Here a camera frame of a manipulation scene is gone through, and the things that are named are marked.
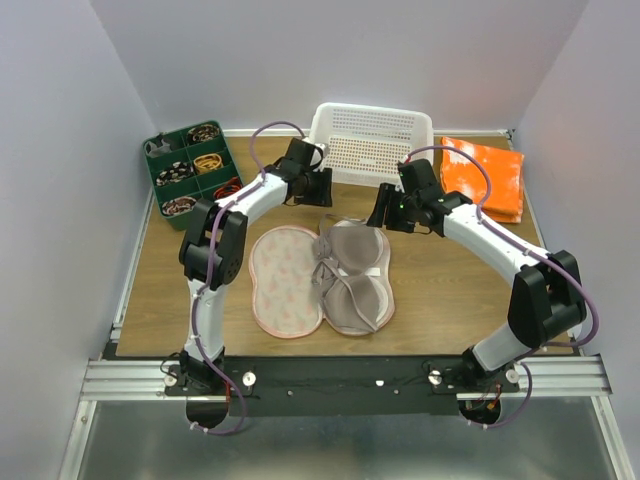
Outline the white plastic basket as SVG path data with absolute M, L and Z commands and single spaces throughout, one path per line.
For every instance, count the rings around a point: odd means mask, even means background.
M 401 185 L 397 164 L 434 143 L 429 115 L 411 110 L 326 102 L 312 119 L 309 140 L 325 148 L 320 163 L 332 181 L 377 188 Z

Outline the taupe bra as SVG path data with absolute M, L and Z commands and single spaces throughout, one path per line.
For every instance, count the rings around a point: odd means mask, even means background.
M 378 332 L 395 311 L 389 240 L 364 220 L 335 214 L 324 215 L 318 228 L 311 282 L 324 319 L 346 336 Z

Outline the orange white cloth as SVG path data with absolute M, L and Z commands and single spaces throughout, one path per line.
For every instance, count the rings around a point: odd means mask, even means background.
M 518 224 L 524 210 L 523 166 L 520 152 L 482 146 L 443 137 L 443 146 L 465 152 L 478 161 L 491 183 L 491 195 L 483 203 L 483 212 L 499 223 Z M 487 183 L 481 171 L 466 157 L 450 150 L 442 152 L 440 180 L 446 192 L 458 191 L 476 204 L 486 195 Z

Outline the pink floral laundry bag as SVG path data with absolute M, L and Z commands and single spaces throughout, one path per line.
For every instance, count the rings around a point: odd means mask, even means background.
M 271 229 L 250 254 L 254 318 L 283 339 L 308 336 L 324 322 L 345 336 L 375 334 L 395 313 L 390 260 L 387 236 L 363 220 L 328 214 L 316 233 Z

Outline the green compartment tray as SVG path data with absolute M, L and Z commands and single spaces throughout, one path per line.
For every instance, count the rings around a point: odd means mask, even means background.
M 187 131 L 195 126 L 206 123 L 219 126 L 221 134 L 212 141 L 188 145 L 186 142 Z M 160 133 L 172 144 L 173 150 L 166 155 L 149 158 L 144 153 L 143 145 L 147 140 L 156 137 Z M 193 209 L 179 216 L 165 217 L 160 211 L 163 202 L 180 196 L 192 196 L 196 198 L 197 201 L 200 199 L 215 201 L 239 191 L 240 188 L 244 186 L 244 182 L 238 171 L 236 162 L 233 159 L 223 130 L 217 121 L 206 120 L 178 130 L 160 133 L 143 142 L 142 152 L 151 178 L 156 205 L 161 217 L 166 220 L 174 230 L 182 231 L 187 228 Z M 194 168 L 195 175 L 179 183 L 157 187 L 155 185 L 157 174 L 161 170 L 168 168 L 174 162 L 190 163 Z

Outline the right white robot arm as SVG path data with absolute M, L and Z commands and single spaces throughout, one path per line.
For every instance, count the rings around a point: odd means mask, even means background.
M 368 225 L 405 233 L 424 226 L 474 253 L 511 288 L 505 323 L 468 348 L 446 380 L 483 391 L 507 364 L 585 320 L 586 298 L 570 253 L 532 245 L 486 217 L 464 194 L 445 192 L 425 159 L 399 165 L 398 174 L 399 185 L 379 186 Z

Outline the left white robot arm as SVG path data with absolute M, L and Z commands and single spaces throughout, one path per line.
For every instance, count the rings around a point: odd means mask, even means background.
M 243 264 L 249 227 L 289 200 L 330 207 L 332 170 L 322 166 L 328 152 L 324 143 L 294 138 L 284 156 L 260 165 L 256 178 L 238 192 L 196 202 L 179 251 L 190 294 L 189 331 L 179 362 L 197 393 L 212 394 L 227 381 L 219 361 L 224 303 Z

